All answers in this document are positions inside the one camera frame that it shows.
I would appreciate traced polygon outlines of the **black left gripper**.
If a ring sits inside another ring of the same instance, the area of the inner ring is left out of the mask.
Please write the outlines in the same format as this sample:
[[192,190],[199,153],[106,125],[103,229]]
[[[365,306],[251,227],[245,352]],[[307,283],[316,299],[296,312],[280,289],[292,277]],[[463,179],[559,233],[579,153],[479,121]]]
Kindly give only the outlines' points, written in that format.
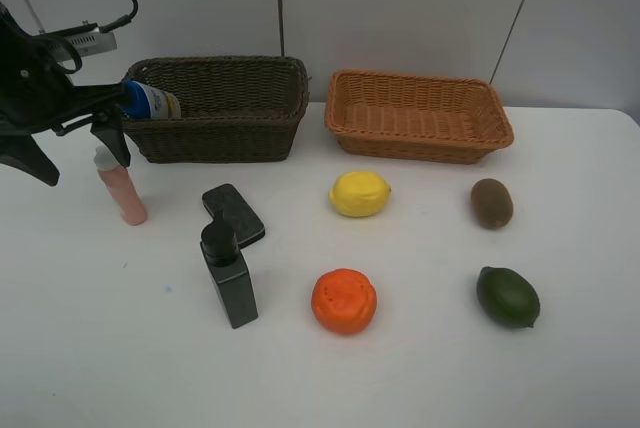
[[64,136],[89,125],[119,164],[130,166],[118,107],[125,89],[120,84],[74,85],[69,76],[82,66],[80,52],[67,38],[30,35],[1,7],[1,133],[9,135],[1,137],[3,165],[56,186],[57,167],[31,135],[17,135],[51,130]]

